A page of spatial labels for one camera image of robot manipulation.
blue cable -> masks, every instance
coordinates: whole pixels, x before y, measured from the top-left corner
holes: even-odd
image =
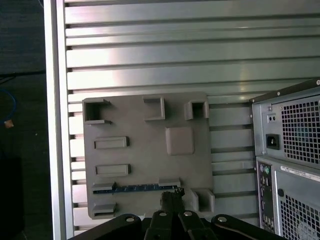
[[[14,115],[16,109],[17,109],[17,101],[15,99],[15,97],[10,93],[8,92],[7,90],[3,89],[3,88],[0,88],[0,92],[3,92],[7,95],[9,95],[12,99],[12,102],[13,102],[13,107],[12,107],[12,110],[11,112],[9,113],[9,115],[7,115],[4,119],[1,119],[0,123],[5,123],[5,121],[8,121],[12,118],[12,116]]]

ventilation grille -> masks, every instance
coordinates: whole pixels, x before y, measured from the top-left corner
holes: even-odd
[[[290,159],[319,164],[320,161],[319,102],[312,101],[285,106],[281,112],[283,147]]]
[[[288,240],[319,240],[318,210],[290,197],[281,201],[282,237]]]

white label sticker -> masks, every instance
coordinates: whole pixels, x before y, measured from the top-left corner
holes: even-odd
[[[293,168],[290,168],[290,167],[286,167],[286,166],[281,166],[280,169],[282,171],[287,172],[287,173],[295,174],[295,175],[298,175],[300,177],[304,177],[306,179],[311,179],[311,180],[320,182],[320,176],[316,176],[316,175],[313,175],[313,174],[310,174],[310,173],[306,173],[304,171],[299,171],[299,170],[296,170],[296,169],[293,169]]]

metal computer case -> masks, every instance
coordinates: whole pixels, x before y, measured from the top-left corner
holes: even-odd
[[[260,226],[319,239],[320,80],[252,99]]]

dark floor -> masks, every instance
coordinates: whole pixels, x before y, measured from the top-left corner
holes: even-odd
[[[0,33],[0,75],[45,69],[44,13],[37,0],[1,0]],[[0,80],[0,88],[17,99],[14,127],[0,123],[0,147],[21,158],[24,233],[28,240],[51,240],[46,76],[20,76],[4,84]],[[11,104],[0,92],[0,119]]]

